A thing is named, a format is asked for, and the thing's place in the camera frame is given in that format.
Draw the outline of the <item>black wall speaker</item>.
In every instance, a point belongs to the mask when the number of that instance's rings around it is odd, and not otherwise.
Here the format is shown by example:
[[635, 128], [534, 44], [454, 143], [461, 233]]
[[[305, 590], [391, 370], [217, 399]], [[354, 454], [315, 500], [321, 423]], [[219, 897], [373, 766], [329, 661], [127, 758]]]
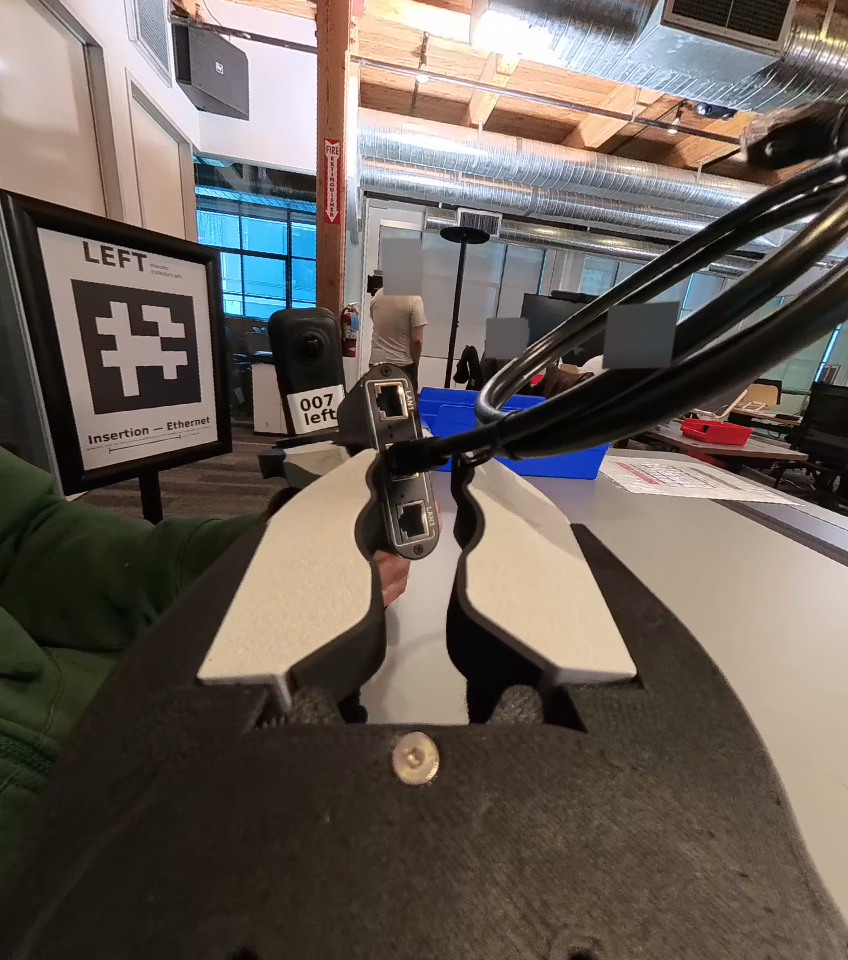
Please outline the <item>black wall speaker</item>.
[[250, 120], [250, 71], [246, 53], [213, 31], [172, 23], [174, 79], [205, 114]]

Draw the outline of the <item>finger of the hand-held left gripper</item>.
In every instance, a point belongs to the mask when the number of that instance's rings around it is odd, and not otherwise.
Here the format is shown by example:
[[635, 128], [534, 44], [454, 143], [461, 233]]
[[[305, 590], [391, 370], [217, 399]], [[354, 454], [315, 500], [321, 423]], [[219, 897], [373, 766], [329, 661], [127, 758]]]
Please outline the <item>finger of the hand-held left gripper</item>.
[[287, 484], [304, 489], [332, 473], [351, 458], [347, 448], [334, 442], [312, 442], [286, 447], [282, 472]]

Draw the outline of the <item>black disc lamp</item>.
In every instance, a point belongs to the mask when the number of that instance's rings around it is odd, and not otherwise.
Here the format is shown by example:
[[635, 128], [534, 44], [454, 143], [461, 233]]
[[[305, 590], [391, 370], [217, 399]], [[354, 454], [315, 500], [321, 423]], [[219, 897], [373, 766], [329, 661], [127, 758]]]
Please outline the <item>black disc lamp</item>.
[[449, 390], [455, 363], [468, 248], [470, 246], [480, 246], [488, 243], [490, 241], [490, 234], [474, 226], [455, 225], [442, 228], [440, 236], [442, 239], [458, 246], [451, 327], [443, 378], [443, 389]]

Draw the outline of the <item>black ethernet adapter hub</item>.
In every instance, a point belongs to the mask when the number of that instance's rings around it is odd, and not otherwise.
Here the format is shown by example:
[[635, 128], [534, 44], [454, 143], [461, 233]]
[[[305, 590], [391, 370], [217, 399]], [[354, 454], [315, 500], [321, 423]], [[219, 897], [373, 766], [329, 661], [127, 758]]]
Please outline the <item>black ethernet adapter hub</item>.
[[394, 445], [425, 438], [414, 384], [402, 367], [385, 363], [370, 367], [358, 395], [370, 445], [379, 455], [376, 483], [384, 539], [396, 556], [421, 560], [434, 551], [441, 535], [431, 475], [394, 468], [386, 458]]

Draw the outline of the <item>silver air duct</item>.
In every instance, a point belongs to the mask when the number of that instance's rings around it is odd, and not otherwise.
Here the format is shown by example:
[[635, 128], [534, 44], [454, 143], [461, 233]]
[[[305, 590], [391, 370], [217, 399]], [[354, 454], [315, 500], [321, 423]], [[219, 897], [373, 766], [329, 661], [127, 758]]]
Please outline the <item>silver air duct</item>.
[[676, 239], [764, 186], [377, 110], [358, 113], [367, 193], [511, 219]]
[[801, 2], [473, 2], [489, 52], [767, 114], [848, 103], [848, 19]]

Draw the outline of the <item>printed paper sheet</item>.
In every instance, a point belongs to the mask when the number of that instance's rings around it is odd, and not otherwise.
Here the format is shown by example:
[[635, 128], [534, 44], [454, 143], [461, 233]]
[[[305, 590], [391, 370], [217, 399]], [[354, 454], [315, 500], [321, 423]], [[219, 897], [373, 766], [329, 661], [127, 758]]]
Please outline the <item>printed paper sheet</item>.
[[598, 474], [635, 495], [787, 505], [780, 491], [696, 460], [606, 455]]

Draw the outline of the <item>person's left hand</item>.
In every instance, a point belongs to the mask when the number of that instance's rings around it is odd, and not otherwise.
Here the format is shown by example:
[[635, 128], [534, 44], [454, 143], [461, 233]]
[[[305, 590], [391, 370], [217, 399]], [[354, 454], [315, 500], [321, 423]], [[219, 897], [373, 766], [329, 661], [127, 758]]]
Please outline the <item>person's left hand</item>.
[[373, 561], [380, 578], [382, 605], [387, 608], [405, 594], [411, 562], [381, 549], [374, 552]]

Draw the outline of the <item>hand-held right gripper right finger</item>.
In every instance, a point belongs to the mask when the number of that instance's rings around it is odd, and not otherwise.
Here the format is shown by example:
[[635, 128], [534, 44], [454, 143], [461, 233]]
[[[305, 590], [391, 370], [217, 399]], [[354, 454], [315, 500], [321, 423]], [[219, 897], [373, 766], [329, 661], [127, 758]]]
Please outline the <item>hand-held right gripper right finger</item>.
[[455, 463], [460, 547], [450, 655], [472, 684], [538, 688], [626, 683], [637, 668], [561, 509], [491, 460]]

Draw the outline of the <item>framed printed tag board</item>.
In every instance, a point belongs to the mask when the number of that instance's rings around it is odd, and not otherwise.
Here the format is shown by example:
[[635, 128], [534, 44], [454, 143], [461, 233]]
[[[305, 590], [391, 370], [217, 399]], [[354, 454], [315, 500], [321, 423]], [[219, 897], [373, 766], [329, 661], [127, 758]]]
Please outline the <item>framed printed tag board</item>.
[[214, 249], [0, 189], [62, 491], [233, 449]]

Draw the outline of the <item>red plastic bin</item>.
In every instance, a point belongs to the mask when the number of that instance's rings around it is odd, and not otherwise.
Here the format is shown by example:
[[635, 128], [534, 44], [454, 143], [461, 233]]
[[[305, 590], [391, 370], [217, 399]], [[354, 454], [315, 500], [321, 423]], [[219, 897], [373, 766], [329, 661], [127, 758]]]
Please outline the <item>red plastic bin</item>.
[[753, 428], [724, 420], [704, 420], [687, 417], [680, 425], [680, 433], [688, 442], [708, 447], [742, 449], [750, 441]]

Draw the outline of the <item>blue plastic bin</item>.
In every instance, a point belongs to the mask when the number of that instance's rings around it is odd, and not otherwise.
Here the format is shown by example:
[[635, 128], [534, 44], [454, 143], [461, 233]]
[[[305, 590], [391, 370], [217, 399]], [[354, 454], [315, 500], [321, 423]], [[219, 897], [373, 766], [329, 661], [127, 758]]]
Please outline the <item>blue plastic bin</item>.
[[[418, 412], [423, 426], [433, 437], [450, 437], [463, 434], [478, 426], [475, 414], [477, 390], [455, 390], [423, 387], [418, 395]], [[548, 477], [594, 480], [610, 445], [551, 455], [549, 457], [513, 460], [498, 457], [497, 460], [515, 474], [526, 477]]]

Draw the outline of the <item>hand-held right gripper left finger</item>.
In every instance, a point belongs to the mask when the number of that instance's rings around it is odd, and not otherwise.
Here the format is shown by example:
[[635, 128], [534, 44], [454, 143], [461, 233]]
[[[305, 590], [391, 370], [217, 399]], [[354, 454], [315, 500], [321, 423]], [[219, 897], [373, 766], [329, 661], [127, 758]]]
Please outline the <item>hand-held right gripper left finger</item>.
[[359, 452], [274, 513], [197, 671], [203, 684], [357, 691], [382, 666], [378, 459]]

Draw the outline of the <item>person's left forearm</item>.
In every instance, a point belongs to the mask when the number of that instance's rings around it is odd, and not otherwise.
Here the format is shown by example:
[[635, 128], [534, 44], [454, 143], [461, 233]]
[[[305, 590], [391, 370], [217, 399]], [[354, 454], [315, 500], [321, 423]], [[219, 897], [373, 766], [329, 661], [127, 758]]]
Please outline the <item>person's left forearm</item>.
[[39, 647], [127, 649], [262, 520], [151, 524], [68, 501], [0, 447], [0, 675], [34, 675]]

